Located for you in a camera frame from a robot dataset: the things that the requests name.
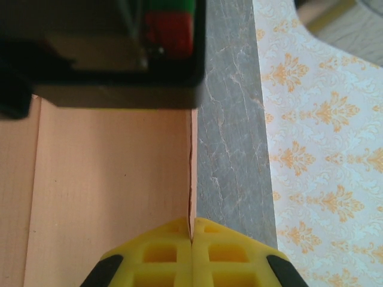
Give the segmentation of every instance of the gray marble surface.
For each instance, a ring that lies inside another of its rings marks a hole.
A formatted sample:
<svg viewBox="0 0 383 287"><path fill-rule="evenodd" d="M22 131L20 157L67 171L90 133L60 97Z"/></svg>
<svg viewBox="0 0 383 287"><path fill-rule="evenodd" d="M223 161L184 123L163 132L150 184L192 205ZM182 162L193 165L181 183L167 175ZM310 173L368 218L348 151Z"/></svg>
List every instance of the gray marble surface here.
<svg viewBox="0 0 383 287"><path fill-rule="evenodd" d="M276 247L253 0L208 0L197 215Z"/></svg>

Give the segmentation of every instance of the cardboard panel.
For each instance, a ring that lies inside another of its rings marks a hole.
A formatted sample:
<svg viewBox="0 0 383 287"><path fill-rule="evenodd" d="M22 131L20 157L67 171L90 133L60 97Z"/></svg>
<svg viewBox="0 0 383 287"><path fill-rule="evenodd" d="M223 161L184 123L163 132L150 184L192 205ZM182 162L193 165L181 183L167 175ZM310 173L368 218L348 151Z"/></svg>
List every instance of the cardboard panel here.
<svg viewBox="0 0 383 287"><path fill-rule="evenodd" d="M22 286L41 99L29 118L0 121L0 286Z"/></svg>
<svg viewBox="0 0 383 287"><path fill-rule="evenodd" d="M189 120L42 102L25 287L79 286L104 252L186 219Z"/></svg>

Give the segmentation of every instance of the patterned wallpaper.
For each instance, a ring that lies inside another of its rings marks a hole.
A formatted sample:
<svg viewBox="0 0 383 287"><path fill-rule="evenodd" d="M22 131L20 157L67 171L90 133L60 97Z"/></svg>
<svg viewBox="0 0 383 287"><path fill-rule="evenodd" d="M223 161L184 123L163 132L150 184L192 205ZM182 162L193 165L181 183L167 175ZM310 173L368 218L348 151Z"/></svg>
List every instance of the patterned wallpaper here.
<svg viewBox="0 0 383 287"><path fill-rule="evenodd" d="M309 286L383 286L383 69L254 0L278 247Z"/></svg>

